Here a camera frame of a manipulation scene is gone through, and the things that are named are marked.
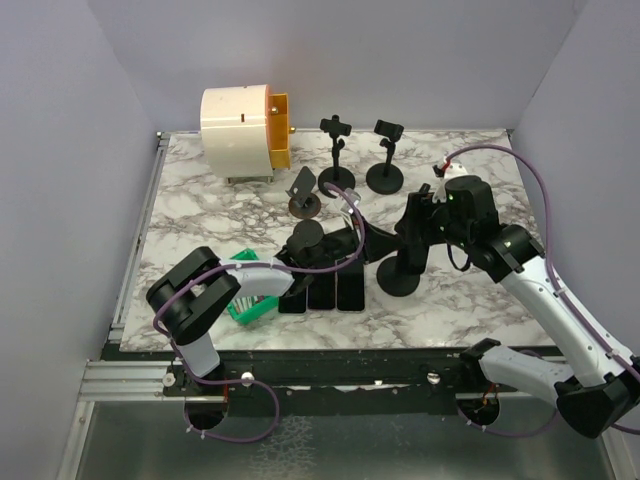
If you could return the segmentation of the purple-edged black phone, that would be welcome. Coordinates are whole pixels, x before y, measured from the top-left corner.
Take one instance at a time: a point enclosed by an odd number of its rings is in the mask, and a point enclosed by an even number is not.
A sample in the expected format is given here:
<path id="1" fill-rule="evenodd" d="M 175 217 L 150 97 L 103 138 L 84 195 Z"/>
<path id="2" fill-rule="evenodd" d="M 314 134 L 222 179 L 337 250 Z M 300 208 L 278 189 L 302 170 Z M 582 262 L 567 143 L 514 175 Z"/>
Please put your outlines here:
<path id="1" fill-rule="evenodd" d="M 365 309 L 364 264 L 354 261 L 336 273 L 336 308 L 341 312 L 362 312 Z"/>

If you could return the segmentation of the tall black phone stand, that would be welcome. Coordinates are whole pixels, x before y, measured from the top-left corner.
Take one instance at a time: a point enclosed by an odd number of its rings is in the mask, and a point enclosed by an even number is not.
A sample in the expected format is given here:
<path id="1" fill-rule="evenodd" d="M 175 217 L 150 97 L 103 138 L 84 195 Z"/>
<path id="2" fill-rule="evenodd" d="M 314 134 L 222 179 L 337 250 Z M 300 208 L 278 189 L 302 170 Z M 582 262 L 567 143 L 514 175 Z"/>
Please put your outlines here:
<path id="1" fill-rule="evenodd" d="M 401 139 L 404 127 L 379 119 L 374 132 L 382 137 L 379 145 L 386 149 L 386 159 L 369 168 L 366 174 L 366 184 L 375 193 L 392 195 L 398 192 L 404 183 L 402 171 L 392 164 L 396 151 L 396 144 Z"/>

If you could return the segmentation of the black phone with silver edge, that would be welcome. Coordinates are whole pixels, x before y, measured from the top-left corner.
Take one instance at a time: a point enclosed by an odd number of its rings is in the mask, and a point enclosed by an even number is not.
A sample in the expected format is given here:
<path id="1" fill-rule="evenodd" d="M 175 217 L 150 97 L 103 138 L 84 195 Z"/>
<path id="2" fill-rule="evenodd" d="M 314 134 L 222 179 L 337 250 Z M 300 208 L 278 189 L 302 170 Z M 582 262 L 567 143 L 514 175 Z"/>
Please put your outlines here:
<path id="1" fill-rule="evenodd" d="M 316 274 L 307 291 L 307 307 L 311 310 L 333 310 L 336 306 L 334 273 Z"/>

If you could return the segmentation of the brown round phone stand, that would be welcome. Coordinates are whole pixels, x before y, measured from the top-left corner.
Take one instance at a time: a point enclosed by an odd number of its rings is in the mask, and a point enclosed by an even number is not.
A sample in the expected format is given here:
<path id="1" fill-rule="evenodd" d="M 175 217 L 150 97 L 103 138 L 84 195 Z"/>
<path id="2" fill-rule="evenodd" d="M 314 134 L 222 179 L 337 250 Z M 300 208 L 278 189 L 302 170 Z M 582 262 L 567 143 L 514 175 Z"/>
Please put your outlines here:
<path id="1" fill-rule="evenodd" d="M 291 187 L 285 191 L 289 197 L 289 212 L 296 218 L 305 220 L 315 217 L 321 210 L 321 201 L 313 192 L 316 176 L 303 166 Z"/>

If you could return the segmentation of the silver-edged phone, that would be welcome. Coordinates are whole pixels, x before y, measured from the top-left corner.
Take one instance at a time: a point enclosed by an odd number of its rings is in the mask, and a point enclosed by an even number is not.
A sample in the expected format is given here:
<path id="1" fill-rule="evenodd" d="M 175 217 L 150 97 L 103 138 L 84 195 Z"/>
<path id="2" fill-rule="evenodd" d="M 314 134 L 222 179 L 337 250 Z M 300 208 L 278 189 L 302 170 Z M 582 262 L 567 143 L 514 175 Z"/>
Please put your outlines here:
<path id="1" fill-rule="evenodd" d="M 304 314 L 307 310 L 307 290 L 279 298 L 278 312 L 281 314 Z"/>

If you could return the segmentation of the black round-base front stand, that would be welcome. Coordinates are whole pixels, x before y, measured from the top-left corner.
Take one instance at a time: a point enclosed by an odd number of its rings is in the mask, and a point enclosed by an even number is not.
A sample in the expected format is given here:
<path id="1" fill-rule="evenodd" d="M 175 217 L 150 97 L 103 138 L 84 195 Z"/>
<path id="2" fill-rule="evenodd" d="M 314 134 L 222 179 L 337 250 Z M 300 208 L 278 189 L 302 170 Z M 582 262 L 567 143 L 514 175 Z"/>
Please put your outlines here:
<path id="1" fill-rule="evenodd" d="M 343 191 L 348 188 L 354 188 L 356 184 L 353 173 L 340 165 L 341 150 L 345 147 L 344 137 L 348 137 L 351 134 L 351 126 L 343 123 L 340 117 L 334 114 L 330 119 L 323 118 L 321 120 L 320 129 L 332 139 L 331 157 L 333 164 L 320 173 L 318 188 L 324 196 L 334 199 L 335 195 L 326 188 L 326 183 L 331 183 Z"/>

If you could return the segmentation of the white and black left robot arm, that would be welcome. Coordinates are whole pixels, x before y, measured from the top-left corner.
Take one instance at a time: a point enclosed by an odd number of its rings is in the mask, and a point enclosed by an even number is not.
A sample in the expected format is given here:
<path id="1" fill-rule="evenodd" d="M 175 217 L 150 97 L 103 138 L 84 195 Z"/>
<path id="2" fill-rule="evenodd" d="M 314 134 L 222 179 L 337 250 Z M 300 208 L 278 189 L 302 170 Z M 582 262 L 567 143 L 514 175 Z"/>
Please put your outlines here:
<path id="1" fill-rule="evenodd" d="M 376 262 L 400 246 L 397 234 L 366 221 L 326 233 L 319 222 L 302 220 L 268 260 L 224 260 L 209 247 L 196 248 L 149 288 L 146 301 L 189 367 L 186 382 L 206 395 L 220 385 L 222 363 L 209 331 L 232 301 L 296 295 L 322 274 Z"/>

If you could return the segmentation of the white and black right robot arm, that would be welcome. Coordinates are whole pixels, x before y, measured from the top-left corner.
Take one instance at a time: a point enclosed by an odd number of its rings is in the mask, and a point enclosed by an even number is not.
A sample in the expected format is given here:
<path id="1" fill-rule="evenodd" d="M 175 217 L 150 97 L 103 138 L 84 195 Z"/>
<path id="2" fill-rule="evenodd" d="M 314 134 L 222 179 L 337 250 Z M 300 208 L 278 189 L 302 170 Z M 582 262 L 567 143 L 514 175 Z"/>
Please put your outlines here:
<path id="1" fill-rule="evenodd" d="M 524 227 L 504 224 L 488 183 L 475 175 L 408 195 L 395 226 L 411 275 L 425 271 L 430 247 L 458 247 L 468 263 L 513 295 L 562 352 L 544 361 L 485 339 L 462 353 L 461 383 L 481 391 L 513 387 L 556 407 L 577 433 L 596 438 L 639 404 L 639 358 L 588 311 L 561 280 L 551 255 Z"/>

